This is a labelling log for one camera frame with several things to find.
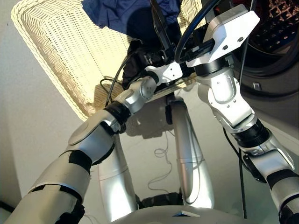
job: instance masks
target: blue cloth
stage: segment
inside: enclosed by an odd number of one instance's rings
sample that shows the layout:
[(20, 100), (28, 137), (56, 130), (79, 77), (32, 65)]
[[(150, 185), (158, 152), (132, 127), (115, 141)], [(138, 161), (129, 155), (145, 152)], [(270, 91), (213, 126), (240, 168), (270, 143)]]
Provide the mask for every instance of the blue cloth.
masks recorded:
[[(179, 31), (177, 16), (180, 0), (157, 0), (170, 26), (168, 35), (177, 42)], [(145, 44), (159, 42), (153, 27), (150, 0), (84, 0), (83, 9), (100, 28), (110, 29), (142, 40)]]

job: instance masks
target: robotic arm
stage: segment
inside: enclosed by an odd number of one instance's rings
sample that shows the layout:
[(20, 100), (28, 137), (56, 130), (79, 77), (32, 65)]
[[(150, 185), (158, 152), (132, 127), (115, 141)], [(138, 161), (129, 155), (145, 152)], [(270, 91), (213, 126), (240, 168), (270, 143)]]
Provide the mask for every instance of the robotic arm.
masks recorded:
[(111, 154), (112, 136), (152, 97), (156, 86), (152, 77), (141, 78), (84, 122), (70, 137), (66, 151), (41, 174), (6, 223), (78, 223), (84, 215), (82, 202), (91, 166)]
[[(199, 98), (211, 107), (215, 118), (236, 139), (245, 154), (243, 159), (247, 168), (258, 181), (269, 184), (280, 223), (299, 223), (299, 176), (293, 172), (292, 159), (241, 97), (240, 86), (224, 57), (242, 44), (258, 21), (255, 13), (248, 12), (243, 5), (215, 17), (202, 37), (203, 43), (187, 49), (184, 61), (196, 71)], [(166, 65), (145, 68), (148, 76), (133, 82), (112, 104), (96, 112), (72, 134), (66, 151), (41, 174), (7, 224), (79, 222), (84, 214), (82, 202), (91, 166), (101, 163), (112, 153), (113, 135), (123, 131), (127, 119), (142, 108), (160, 83), (182, 76), (178, 64), (180, 57), (174, 62), (169, 54)], [(164, 215), (170, 214), (170, 210), (164, 208)], [(182, 212), (177, 216), (189, 215)], [(131, 223), (135, 219), (146, 222), (142, 217), (146, 217), (146, 210), (128, 216), (129, 221), (119, 219), (117, 223)]]
[(231, 133), (245, 153), (244, 162), (254, 178), (268, 183), (282, 224), (299, 223), (299, 175), (285, 148), (265, 128), (240, 94), (233, 70), (221, 58), (240, 46), (259, 18), (238, 5), (215, 17), (208, 25), (204, 41), (215, 45), (191, 61), (199, 83), (198, 96), (210, 106), (214, 117)]

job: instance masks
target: wicker basket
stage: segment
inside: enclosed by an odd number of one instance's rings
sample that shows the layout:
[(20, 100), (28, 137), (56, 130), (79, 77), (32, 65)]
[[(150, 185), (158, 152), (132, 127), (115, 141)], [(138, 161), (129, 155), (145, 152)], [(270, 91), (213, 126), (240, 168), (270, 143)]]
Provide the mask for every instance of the wicker basket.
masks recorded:
[[(183, 1), (178, 18), (182, 32), (200, 9), (200, 0)], [(127, 54), (130, 37), (94, 25), (81, 0), (23, 0), (14, 6), (12, 20), (52, 83), (82, 120), (104, 107), (107, 93), (100, 80), (114, 77)], [(153, 99), (192, 82), (192, 77), (179, 80)], [(109, 89), (111, 82), (103, 84)], [(112, 98), (121, 92), (116, 84)]]

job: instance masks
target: tangled cord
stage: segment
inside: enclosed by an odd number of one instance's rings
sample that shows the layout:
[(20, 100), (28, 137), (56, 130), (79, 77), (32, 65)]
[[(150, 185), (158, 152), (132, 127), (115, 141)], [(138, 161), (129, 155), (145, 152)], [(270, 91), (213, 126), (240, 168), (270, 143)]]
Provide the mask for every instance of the tangled cord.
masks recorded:
[(166, 192), (167, 194), (169, 194), (169, 192), (165, 189), (158, 189), (158, 188), (152, 188), (150, 185), (153, 184), (153, 183), (156, 183), (156, 182), (159, 182), (159, 181), (162, 181), (164, 180), (166, 177), (169, 176), (169, 174), (172, 172), (172, 163), (168, 160), (168, 145), (169, 145), (169, 141), (168, 141), (168, 137), (167, 137), (167, 134), (166, 134), (166, 131), (165, 131), (165, 136), (166, 136), (166, 148), (165, 149), (162, 149), (162, 148), (157, 148), (155, 149), (154, 151), (154, 155), (157, 157), (157, 158), (163, 158), (165, 157), (165, 160), (166, 160), (166, 164), (169, 164), (170, 165), (170, 169), (169, 171), (166, 173), (166, 174), (163, 174), (161, 176), (158, 176), (158, 177), (155, 177), (153, 179), (151, 179), (149, 182), (148, 182), (148, 189), (150, 190), (160, 190), (160, 191), (164, 191)]

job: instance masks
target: white mounting plate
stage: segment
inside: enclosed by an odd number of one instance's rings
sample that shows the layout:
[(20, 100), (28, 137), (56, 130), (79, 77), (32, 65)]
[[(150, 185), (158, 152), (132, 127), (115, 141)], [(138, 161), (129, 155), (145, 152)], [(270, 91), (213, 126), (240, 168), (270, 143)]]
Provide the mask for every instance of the white mounting plate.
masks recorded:
[(163, 65), (158, 68), (150, 65), (146, 67), (145, 70), (152, 71), (159, 77), (159, 82), (157, 83), (157, 86), (159, 86), (162, 83), (169, 83), (173, 80), (181, 78), (183, 75), (180, 65), (176, 62), (172, 62), (168, 65)]
[(214, 39), (215, 45), (211, 52), (190, 62), (188, 67), (210, 63), (227, 53), (237, 49), (250, 35), (260, 18), (254, 11), (248, 12), (242, 4), (216, 16), (209, 23), (204, 41)]

